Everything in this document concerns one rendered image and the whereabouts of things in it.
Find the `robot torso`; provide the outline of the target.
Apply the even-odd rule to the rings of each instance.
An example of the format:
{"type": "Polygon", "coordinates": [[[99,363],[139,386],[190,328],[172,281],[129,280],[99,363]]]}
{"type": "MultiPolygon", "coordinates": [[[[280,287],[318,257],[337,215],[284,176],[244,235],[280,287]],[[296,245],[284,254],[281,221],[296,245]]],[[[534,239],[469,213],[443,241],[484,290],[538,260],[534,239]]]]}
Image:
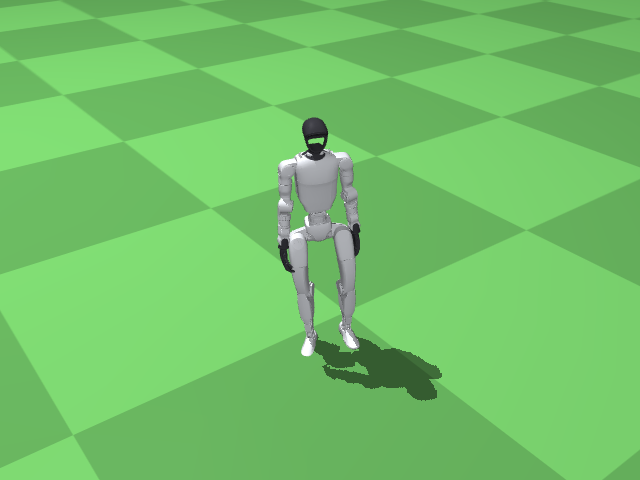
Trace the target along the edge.
{"type": "Polygon", "coordinates": [[[330,210],[337,194],[338,161],[333,151],[324,149],[321,160],[310,160],[312,156],[303,152],[294,156],[297,161],[294,174],[295,189],[299,201],[308,216],[304,218],[307,241],[323,241],[332,238],[330,210]]]}

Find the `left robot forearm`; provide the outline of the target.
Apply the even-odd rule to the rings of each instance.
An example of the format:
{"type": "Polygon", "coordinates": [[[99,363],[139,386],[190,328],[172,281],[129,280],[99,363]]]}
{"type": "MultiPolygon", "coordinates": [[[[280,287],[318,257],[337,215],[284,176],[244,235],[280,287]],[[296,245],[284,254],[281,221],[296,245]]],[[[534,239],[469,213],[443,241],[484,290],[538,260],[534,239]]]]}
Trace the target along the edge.
{"type": "Polygon", "coordinates": [[[357,206],[358,206],[357,201],[358,201],[358,197],[353,201],[344,202],[344,207],[346,208],[346,216],[348,220],[347,225],[348,225],[348,228],[351,229],[352,231],[353,231],[353,225],[355,223],[358,223],[360,228],[360,222],[358,221],[359,216],[358,216],[358,210],[357,210],[357,206]]]}

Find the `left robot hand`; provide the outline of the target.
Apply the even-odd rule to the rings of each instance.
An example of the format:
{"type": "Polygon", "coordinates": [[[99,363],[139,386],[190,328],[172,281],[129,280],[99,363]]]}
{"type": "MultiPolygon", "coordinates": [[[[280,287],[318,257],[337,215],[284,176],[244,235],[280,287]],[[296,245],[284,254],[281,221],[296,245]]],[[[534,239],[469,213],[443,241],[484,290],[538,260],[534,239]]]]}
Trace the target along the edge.
{"type": "Polygon", "coordinates": [[[355,257],[358,255],[359,250],[360,250],[360,238],[359,238],[359,224],[355,223],[353,225],[353,231],[350,229],[351,233],[352,233],[352,237],[353,237],[353,243],[354,243],[354,253],[355,253],[355,257]]]}

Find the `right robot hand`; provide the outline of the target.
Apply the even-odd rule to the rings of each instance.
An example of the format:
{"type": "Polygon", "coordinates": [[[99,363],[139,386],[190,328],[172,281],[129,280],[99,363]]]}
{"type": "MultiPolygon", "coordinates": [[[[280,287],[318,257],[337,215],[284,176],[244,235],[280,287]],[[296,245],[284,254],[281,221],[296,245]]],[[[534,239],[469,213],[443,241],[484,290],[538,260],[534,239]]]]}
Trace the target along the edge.
{"type": "Polygon", "coordinates": [[[278,248],[280,249],[280,258],[282,260],[284,268],[290,273],[295,272],[294,270],[291,270],[293,267],[288,261],[288,255],[287,255],[287,249],[289,249],[288,240],[282,239],[281,246],[278,245],[278,248]]]}

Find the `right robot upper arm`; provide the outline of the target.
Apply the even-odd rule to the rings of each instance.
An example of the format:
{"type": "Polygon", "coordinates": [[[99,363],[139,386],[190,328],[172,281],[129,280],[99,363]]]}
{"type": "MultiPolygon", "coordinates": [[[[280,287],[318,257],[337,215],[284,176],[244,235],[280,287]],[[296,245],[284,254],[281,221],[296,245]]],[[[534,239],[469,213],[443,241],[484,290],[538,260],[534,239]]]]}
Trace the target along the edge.
{"type": "Polygon", "coordinates": [[[280,194],[280,213],[291,213],[293,200],[290,200],[292,178],[296,172],[295,158],[284,160],[278,165],[278,189],[280,194]]]}

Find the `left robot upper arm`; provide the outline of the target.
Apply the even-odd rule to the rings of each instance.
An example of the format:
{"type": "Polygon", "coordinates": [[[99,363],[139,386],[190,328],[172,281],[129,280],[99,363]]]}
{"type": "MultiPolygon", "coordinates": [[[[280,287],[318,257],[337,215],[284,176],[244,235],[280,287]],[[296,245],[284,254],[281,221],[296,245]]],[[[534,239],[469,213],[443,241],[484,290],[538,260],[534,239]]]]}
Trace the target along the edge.
{"type": "Polygon", "coordinates": [[[353,162],[346,152],[335,152],[334,154],[340,168],[339,173],[342,186],[341,199],[343,199],[344,202],[353,201],[358,197],[356,189],[352,186],[354,180],[353,162]]]}

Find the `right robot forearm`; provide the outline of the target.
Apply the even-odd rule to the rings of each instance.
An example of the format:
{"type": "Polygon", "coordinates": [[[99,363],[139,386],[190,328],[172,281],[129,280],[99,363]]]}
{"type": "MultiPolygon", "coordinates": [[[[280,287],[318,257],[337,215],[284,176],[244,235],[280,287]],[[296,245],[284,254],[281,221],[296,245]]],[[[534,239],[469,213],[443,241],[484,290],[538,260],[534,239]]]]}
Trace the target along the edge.
{"type": "Polygon", "coordinates": [[[280,213],[280,200],[278,202],[278,238],[277,241],[281,246],[282,239],[288,240],[288,245],[290,243],[289,234],[290,234],[290,213],[280,213]]]}

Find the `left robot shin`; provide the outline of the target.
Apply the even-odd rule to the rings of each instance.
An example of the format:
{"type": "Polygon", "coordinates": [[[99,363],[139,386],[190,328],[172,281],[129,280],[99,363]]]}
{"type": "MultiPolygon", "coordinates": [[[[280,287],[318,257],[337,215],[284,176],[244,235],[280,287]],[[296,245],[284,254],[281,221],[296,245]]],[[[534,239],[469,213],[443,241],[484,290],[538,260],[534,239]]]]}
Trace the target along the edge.
{"type": "Polygon", "coordinates": [[[354,291],[349,291],[347,296],[341,296],[338,293],[339,306],[342,313],[342,327],[346,331],[351,329],[352,315],[355,311],[356,295],[354,291]]]}

